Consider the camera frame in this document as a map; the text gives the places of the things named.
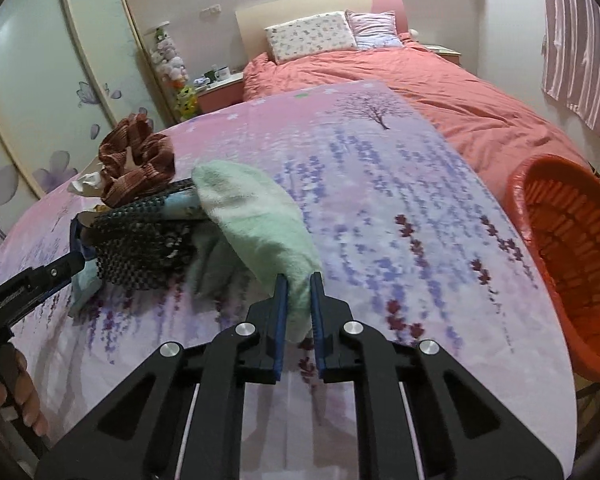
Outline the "person's left hand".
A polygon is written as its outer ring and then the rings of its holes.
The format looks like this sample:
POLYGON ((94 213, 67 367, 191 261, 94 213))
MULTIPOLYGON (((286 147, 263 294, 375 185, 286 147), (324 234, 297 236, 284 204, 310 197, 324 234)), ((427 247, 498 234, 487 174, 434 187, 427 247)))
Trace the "person's left hand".
MULTIPOLYGON (((48 422, 41 412, 40 397, 28 373, 27 359, 18 349, 14 349, 14 352, 18 373, 12 397, 20 406, 24 424, 32 428, 39 437, 44 437, 48 431, 48 422)), ((7 397, 7 389, 0 384, 0 407, 5 404, 7 397)))

